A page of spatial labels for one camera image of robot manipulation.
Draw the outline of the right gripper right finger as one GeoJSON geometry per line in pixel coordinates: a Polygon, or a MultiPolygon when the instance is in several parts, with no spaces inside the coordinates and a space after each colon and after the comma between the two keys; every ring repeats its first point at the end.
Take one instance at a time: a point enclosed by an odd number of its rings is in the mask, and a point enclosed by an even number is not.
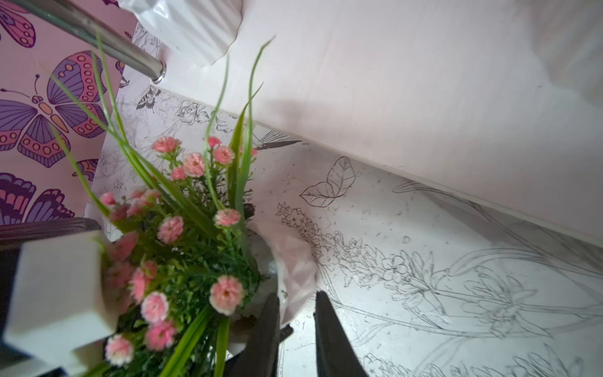
{"type": "Polygon", "coordinates": [[[326,292],[317,292],[314,320],[317,375],[367,377],[326,292]]]}

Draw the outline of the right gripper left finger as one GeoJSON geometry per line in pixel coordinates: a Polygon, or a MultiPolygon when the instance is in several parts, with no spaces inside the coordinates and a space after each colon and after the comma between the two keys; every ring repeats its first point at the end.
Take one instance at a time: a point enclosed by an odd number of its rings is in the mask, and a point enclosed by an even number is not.
{"type": "Polygon", "coordinates": [[[268,296],[261,316],[246,348],[226,363],[226,376],[273,375],[280,344],[280,300],[275,293],[268,296]]]}

